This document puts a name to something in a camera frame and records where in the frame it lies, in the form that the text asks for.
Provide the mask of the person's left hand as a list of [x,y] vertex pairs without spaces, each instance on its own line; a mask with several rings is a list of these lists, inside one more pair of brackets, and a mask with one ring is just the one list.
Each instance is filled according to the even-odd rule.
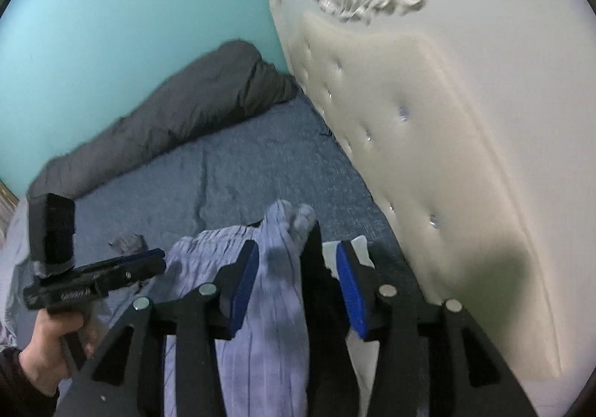
[[70,333],[81,336],[84,352],[91,356],[105,335],[105,327],[95,318],[85,322],[80,312],[37,312],[30,342],[20,353],[19,362],[27,380],[44,396],[52,397],[61,381],[70,377],[61,350],[61,338]]

